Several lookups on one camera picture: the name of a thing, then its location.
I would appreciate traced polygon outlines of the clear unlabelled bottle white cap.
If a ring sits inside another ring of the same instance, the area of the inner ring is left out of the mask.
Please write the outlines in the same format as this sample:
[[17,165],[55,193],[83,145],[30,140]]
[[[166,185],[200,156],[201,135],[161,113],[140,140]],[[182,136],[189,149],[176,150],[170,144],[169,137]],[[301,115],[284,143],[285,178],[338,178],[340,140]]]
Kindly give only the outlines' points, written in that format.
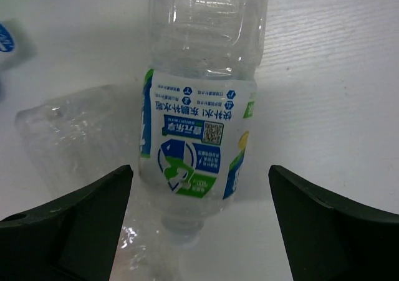
[[[15,117],[23,147],[54,198],[120,166],[138,166],[142,96],[131,85],[104,85],[50,99]],[[179,254],[133,175],[112,280],[179,280]]]

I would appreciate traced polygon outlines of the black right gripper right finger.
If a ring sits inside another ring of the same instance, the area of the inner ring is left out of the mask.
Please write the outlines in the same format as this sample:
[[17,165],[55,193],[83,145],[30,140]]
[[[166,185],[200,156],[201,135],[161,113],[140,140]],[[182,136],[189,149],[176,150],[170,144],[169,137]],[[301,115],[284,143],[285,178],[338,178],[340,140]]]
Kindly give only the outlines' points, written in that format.
[[283,166],[269,184],[294,280],[398,280],[398,215],[312,184]]

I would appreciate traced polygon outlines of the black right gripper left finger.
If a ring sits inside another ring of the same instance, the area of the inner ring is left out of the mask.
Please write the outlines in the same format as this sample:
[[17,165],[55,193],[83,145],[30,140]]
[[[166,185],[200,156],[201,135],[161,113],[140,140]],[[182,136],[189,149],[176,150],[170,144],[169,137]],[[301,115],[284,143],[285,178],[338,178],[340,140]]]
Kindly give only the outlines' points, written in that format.
[[1,280],[108,280],[133,170],[1,220]]

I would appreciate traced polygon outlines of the clear bottle green-blue label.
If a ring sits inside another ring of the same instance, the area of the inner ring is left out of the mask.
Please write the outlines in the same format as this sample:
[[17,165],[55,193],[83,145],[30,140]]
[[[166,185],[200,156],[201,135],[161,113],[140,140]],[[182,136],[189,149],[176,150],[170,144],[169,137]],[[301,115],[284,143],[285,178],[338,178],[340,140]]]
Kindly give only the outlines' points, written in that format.
[[169,241],[232,200],[254,112],[268,0],[149,0],[138,170]]

